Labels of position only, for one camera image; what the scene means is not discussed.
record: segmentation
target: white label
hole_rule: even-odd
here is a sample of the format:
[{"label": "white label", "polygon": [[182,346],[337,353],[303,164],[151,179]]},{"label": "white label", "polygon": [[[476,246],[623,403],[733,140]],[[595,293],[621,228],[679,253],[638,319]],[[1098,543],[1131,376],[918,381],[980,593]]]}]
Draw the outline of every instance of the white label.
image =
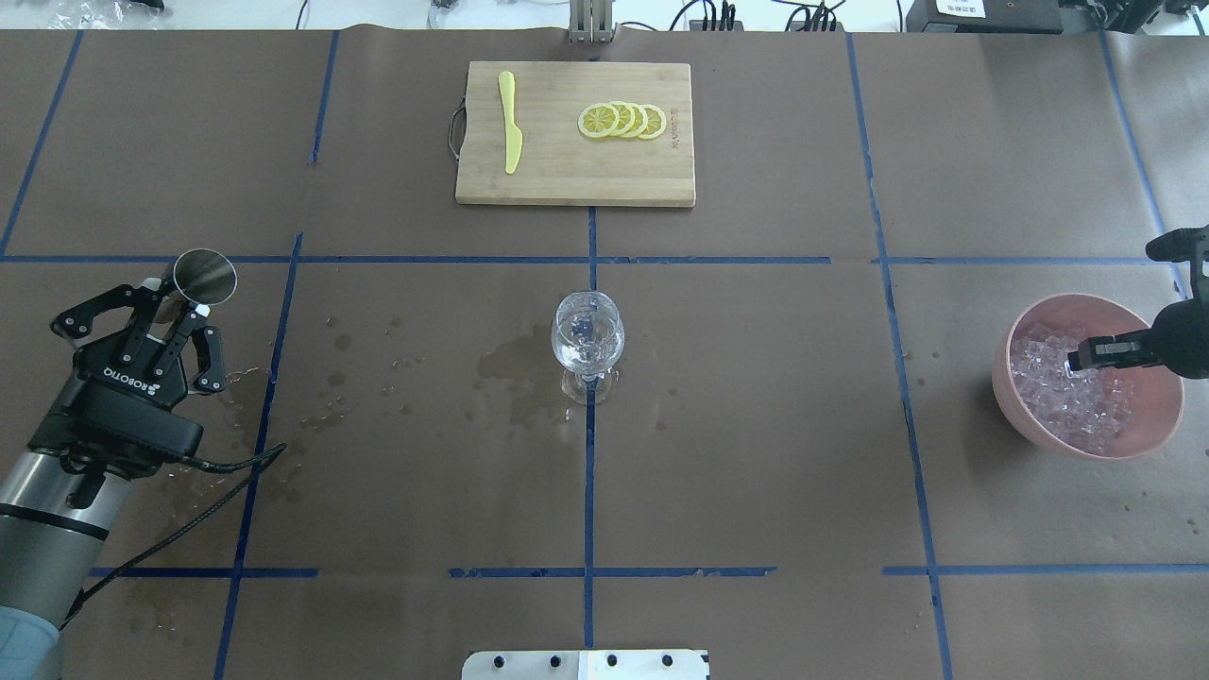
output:
[{"label": "white label", "polygon": [[987,18],[987,8],[982,0],[936,0],[936,11],[954,17]]}]

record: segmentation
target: black box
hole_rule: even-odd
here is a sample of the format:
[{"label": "black box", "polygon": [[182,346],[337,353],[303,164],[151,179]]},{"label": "black box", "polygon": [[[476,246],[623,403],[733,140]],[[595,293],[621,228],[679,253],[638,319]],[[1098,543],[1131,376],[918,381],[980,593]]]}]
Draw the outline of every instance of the black box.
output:
[{"label": "black box", "polygon": [[907,12],[912,33],[1058,34],[1062,28],[1058,0],[915,0]]}]

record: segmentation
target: wooden cutting board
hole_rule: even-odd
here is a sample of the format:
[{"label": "wooden cutting board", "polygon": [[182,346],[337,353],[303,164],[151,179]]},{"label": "wooden cutting board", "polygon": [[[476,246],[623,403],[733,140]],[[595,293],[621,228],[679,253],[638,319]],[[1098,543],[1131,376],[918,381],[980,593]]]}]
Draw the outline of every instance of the wooden cutting board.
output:
[{"label": "wooden cutting board", "polygon": [[[504,173],[499,73],[516,76],[520,165]],[[579,114],[597,102],[655,104],[667,129],[652,139],[588,139]],[[472,62],[458,203],[692,207],[693,87],[688,64]]]}]

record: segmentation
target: clear glass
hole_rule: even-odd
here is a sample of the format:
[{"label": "clear glass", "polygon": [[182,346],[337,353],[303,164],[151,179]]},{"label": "clear glass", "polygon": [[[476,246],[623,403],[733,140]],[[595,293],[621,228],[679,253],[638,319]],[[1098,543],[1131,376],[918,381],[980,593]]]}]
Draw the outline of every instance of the clear glass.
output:
[{"label": "clear glass", "polygon": [[562,299],[550,329],[554,356],[566,369],[562,391],[586,404],[595,387],[598,404],[617,382],[613,364],[625,348],[625,325],[617,302],[598,290],[579,290]]}]

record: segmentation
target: clear plastic wrap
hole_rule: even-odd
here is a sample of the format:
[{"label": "clear plastic wrap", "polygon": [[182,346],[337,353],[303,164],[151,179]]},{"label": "clear plastic wrap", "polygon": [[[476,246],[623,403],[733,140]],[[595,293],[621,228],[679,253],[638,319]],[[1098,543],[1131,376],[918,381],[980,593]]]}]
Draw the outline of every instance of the clear plastic wrap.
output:
[{"label": "clear plastic wrap", "polygon": [[163,12],[132,0],[59,0],[48,28],[156,30]]}]

